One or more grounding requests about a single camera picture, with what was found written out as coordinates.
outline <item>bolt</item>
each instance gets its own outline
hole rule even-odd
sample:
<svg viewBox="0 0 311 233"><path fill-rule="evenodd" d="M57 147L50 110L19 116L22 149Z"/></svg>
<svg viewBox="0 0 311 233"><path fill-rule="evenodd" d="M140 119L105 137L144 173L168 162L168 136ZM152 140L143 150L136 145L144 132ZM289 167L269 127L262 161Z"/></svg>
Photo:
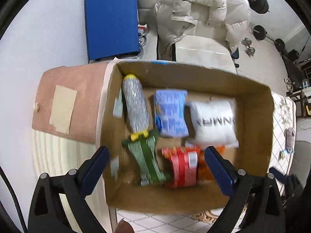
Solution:
<svg viewBox="0 0 311 233"><path fill-rule="evenodd" d="M243 169L239 169L238 174L244 176L246 174L246 172Z"/></svg>
<svg viewBox="0 0 311 233"><path fill-rule="evenodd" d="M75 175L77 173L77 169L70 169L68 174L69 175Z"/></svg>
<svg viewBox="0 0 311 233"><path fill-rule="evenodd" d="M48 174L46 172L41 173L40 179L45 179L47 176L48 176Z"/></svg>
<svg viewBox="0 0 311 233"><path fill-rule="evenodd" d="M272 173L270 173L270 172L267 174L267 176L268 176L268 178L271 179L271 180L274 178L274 175L273 175Z"/></svg>

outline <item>open cardboard box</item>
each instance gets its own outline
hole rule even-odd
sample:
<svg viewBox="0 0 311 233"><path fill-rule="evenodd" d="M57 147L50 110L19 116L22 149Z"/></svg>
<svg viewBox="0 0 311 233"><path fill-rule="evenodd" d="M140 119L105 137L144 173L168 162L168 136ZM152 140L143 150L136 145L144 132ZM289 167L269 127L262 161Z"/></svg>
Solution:
<svg viewBox="0 0 311 233"><path fill-rule="evenodd" d="M226 149L223 157L238 169L256 176L264 176L272 149L273 99L268 86L245 77L221 70L169 63L168 65L135 61L120 62L113 68L108 85L108 96L103 117L101 144L108 147L110 158L119 157L116 179L110 165L103 173L106 201L109 206L149 213L191 213L225 206L224 196L217 183L170 189L164 185L136 186L127 183L129 173L139 167L121 141L130 135L124 97L122 117L113 115L116 99L127 74L135 74L143 85L150 114L150 127L154 128L153 94L157 89L186 89L187 100L210 101L212 97L235 98L235 125L239 148ZM190 114L185 111L189 136L194 136ZM180 146L184 138L159 138L156 149ZM160 168L165 170L165 159L157 153Z"/></svg>

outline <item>blue folder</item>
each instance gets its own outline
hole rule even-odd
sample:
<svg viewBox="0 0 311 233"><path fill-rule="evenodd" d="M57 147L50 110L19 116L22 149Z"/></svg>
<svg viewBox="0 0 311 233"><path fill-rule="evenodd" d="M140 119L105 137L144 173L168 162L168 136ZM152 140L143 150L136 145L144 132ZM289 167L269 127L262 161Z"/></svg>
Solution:
<svg viewBox="0 0 311 233"><path fill-rule="evenodd" d="M85 0L90 60L138 52L137 0Z"/></svg>

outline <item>white plastic bag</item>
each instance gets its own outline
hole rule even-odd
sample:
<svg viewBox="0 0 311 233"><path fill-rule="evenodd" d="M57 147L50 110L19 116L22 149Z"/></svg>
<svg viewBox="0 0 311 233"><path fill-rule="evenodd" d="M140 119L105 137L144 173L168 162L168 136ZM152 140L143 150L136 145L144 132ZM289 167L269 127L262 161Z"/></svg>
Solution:
<svg viewBox="0 0 311 233"><path fill-rule="evenodd" d="M195 129L195 143L201 147L225 145L238 147L234 133L234 107L228 100L208 103L189 102L191 120Z"/></svg>

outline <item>striped green package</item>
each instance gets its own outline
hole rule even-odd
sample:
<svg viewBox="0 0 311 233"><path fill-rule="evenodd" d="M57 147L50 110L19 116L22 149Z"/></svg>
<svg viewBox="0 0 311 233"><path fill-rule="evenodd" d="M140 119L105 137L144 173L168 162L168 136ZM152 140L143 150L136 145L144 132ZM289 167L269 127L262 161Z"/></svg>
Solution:
<svg viewBox="0 0 311 233"><path fill-rule="evenodd" d="M159 169L156 159L156 142L159 137L159 131L153 129L149 132L149 136L144 138L140 135L136 141L130 139L122 141L123 146L127 146L131 154L135 157L141 172L142 182L143 176L147 179L148 184L161 183L168 180L170 174L164 173Z"/></svg>

